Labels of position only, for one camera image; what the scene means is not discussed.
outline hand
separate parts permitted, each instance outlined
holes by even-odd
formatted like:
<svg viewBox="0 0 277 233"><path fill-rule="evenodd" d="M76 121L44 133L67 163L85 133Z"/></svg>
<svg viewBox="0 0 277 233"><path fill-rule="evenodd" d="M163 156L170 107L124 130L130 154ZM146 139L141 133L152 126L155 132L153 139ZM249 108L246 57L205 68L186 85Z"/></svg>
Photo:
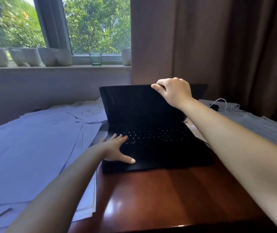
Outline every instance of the hand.
<svg viewBox="0 0 277 233"><path fill-rule="evenodd" d="M96 146L101 146L103 149L104 159L109 161L122 161L125 163L133 164L135 159L122 154L119 150L120 146L128 139L128 136L122 136L122 134L117 137L114 134L108 141L105 138L101 139L99 144Z"/></svg>
<svg viewBox="0 0 277 233"><path fill-rule="evenodd" d="M181 78L160 79L157 84L152 84L152 88L159 92L171 106L180 110L186 101L192 99L189 83Z"/></svg>

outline brown wooden tabletop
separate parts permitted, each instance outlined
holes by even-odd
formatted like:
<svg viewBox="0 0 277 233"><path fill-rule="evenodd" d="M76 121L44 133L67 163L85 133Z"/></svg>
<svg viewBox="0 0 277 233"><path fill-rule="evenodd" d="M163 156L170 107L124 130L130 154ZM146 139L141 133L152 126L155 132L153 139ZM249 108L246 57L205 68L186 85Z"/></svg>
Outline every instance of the brown wooden tabletop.
<svg viewBox="0 0 277 233"><path fill-rule="evenodd" d="M214 164L204 167L113 175L103 175L99 167L96 212L72 223L69 232L143 231L267 219L210 152Z"/></svg>

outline green foliage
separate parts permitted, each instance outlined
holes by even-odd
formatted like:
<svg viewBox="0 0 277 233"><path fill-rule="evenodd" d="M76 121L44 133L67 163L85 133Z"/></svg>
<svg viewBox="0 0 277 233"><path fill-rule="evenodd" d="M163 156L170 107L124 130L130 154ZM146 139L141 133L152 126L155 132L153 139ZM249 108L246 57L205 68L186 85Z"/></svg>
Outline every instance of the green foliage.
<svg viewBox="0 0 277 233"><path fill-rule="evenodd" d="M130 43L129 0L63 0L75 54L120 54ZM0 47L45 46L35 8L24 0L0 0Z"/></svg>

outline forearm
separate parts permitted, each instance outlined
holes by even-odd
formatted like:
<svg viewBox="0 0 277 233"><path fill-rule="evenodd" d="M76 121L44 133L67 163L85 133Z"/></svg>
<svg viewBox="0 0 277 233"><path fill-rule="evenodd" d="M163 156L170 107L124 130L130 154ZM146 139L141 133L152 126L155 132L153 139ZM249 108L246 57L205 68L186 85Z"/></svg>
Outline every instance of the forearm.
<svg viewBox="0 0 277 233"><path fill-rule="evenodd" d="M277 223L277 145L192 98L185 101L182 111L224 165Z"/></svg>
<svg viewBox="0 0 277 233"><path fill-rule="evenodd" d="M32 201L6 233L67 232L101 160L98 150L87 149Z"/></svg>

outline white wall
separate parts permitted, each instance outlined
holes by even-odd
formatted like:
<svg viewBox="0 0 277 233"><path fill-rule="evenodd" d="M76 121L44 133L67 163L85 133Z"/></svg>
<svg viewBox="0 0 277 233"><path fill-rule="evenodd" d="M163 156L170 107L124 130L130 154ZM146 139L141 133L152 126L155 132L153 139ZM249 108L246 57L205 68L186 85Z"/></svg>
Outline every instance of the white wall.
<svg viewBox="0 0 277 233"><path fill-rule="evenodd" d="M129 84L130 67L0 69L0 125L35 109L97 99L100 86Z"/></svg>

